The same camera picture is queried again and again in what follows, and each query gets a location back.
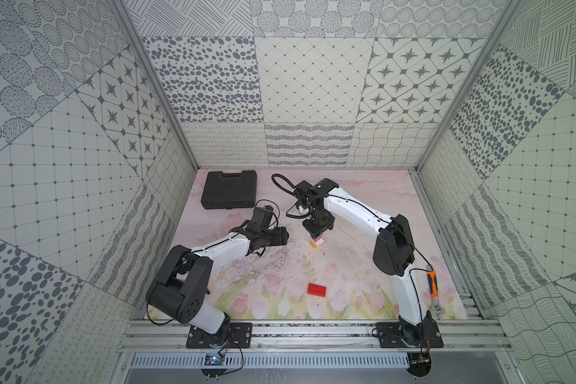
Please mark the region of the red lego brick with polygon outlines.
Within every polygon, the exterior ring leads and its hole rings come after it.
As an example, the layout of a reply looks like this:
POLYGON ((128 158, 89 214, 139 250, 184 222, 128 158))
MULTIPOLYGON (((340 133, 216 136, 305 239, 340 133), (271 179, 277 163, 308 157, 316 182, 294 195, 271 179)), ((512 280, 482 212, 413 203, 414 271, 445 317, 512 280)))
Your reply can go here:
POLYGON ((307 294, 315 297, 326 297, 326 287, 318 284, 309 283, 307 287, 307 294))

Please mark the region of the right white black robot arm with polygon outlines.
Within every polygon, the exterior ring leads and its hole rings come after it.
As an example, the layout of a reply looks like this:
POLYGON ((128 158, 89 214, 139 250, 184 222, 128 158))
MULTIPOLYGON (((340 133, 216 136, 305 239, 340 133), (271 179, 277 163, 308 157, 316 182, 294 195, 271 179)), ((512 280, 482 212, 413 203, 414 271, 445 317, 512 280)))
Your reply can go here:
POLYGON ((398 299, 398 321, 403 339, 412 346, 422 342, 432 317, 413 277, 417 268, 408 220, 401 214, 391 217, 376 211, 330 179, 315 185, 300 182, 291 193, 297 199, 302 225, 314 240, 332 230, 335 219, 340 217, 374 241, 372 259, 374 265, 390 277, 398 299))

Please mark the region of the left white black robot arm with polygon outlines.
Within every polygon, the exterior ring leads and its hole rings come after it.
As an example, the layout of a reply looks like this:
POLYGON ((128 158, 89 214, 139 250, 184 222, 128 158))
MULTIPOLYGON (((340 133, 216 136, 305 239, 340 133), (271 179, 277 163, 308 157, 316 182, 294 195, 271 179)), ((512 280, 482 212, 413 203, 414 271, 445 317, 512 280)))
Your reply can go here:
POLYGON ((147 305, 199 329, 213 344, 223 344, 229 339, 230 315, 205 302, 211 275, 235 260, 286 246, 288 239, 273 208, 256 207, 251 219, 215 242, 193 249, 172 247, 148 288, 147 305))

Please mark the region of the black plastic tool case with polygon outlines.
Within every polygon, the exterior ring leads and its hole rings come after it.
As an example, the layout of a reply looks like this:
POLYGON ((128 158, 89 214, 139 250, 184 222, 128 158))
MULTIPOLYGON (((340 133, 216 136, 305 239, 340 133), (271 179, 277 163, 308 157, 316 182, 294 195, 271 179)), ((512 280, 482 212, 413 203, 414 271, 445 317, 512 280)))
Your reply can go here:
POLYGON ((206 210, 253 208, 257 184, 256 171, 211 171, 206 176, 201 204, 206 210))

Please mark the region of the pink floral table mat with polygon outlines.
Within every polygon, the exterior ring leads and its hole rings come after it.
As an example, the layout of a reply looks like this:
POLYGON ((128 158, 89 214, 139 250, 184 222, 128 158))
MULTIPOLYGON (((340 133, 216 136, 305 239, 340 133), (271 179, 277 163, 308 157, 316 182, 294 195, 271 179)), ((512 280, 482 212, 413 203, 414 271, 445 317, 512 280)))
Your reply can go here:
MULTIPOLYGON (((287 170, 292 182, 331 179, 354 198, 385 214, 405 216, 419 249, 414 279, 425 304, 443 319, 465 319, 457 286, 443 259, 421 200, 407 171, 287 170), (435 270, 442 311, 432 306, 427 273, 435 270)), ((398 299, 390 278, 374 265, 374 241, 337 218, 324 243, 313 249, 295 218, 281 217, 289 240, 263 255, 252 254, 211 275, 206 302, 235 319, 394 319, 398 299), (326 287, 326 297, 307 294, 309 283, 326 287)))

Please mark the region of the left green circuit board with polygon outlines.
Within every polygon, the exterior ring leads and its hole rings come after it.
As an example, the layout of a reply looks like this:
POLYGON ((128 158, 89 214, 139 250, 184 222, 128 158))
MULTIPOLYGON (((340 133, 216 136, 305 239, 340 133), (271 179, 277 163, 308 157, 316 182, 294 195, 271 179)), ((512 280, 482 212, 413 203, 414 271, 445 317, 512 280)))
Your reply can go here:
POLYGON ((220 354, 207 354, 201 372, 207 379, 217 379, 227 372, 225 358, 220 354))

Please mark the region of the right black round controller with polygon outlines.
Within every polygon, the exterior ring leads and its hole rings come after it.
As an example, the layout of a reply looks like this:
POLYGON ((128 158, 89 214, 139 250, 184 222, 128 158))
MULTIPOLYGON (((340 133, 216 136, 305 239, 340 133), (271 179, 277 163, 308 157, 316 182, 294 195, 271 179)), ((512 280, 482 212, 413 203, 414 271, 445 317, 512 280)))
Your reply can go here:
POLYGON ((422 378, 430 373, 432 362, 430 354, 425 353, 409 353, 408 368, 406 369, 409 374, 416 378, 422 378))

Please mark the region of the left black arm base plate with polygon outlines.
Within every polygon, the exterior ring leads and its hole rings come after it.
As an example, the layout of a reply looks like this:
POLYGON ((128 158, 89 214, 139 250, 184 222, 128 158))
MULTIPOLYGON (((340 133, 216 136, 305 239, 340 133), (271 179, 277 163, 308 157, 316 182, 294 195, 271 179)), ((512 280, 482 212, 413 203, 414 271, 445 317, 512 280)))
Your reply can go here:
POLYGON ((231 345, 247 349, 251 345, 252 323, 226 323, 214 333, 192 327, 188 333, 187 349, 219 349, 231 345))

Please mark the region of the orange handled utility knife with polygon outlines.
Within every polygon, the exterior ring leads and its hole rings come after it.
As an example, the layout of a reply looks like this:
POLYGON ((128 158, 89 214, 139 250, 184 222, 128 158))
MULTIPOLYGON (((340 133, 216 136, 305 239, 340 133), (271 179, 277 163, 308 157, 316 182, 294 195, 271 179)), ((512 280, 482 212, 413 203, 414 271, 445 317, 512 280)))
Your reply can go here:
POLYGON ((439 291, 438 291, 438 282, 437 282, 437 275, 435 270, 432 270, 427 273, 427 281, 430 288, 430 296, 432 299, 432 306, 436 311, 441 312, 442 307, 439 301, 439 291))

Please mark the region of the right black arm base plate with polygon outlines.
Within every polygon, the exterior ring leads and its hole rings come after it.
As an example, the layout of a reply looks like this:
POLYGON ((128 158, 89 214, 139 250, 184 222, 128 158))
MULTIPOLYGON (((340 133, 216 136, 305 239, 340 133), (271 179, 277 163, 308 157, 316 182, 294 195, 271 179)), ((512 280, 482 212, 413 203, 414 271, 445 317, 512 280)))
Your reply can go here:
POLYGON ((417 348, 439 349, 444 347, 438 325, 425 325, 424 336, 419 336, 416 342, 409 341, 399 322, 376 323, 371 335, 379 341, 381 348, 417 348))

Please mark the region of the aluminium extrusion rail frame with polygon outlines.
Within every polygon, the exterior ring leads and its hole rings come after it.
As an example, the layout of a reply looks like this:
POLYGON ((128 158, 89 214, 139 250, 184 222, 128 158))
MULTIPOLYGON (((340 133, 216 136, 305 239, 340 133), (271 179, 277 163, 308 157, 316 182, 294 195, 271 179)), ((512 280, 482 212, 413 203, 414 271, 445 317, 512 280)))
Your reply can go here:
MULTIPOLYGON (((251 345, 247 349, 232 347, 244 352, 304 352, 304 351, 365 351, 388 349, 416 353, 429 352, 505 352, 511 349, 510 341, 496 320, 482 318, 472 297, 463 298, 466 320, 439 319, 444 347, 439 349, 381 348, 371 335, 376 323, 382 320, 246 320, 252 323, 251 345)), ((132 321, 126 326, 119 352, 174 352, 187 349, 189 326, 170 323, 157 326, 147 320, 132 321)))

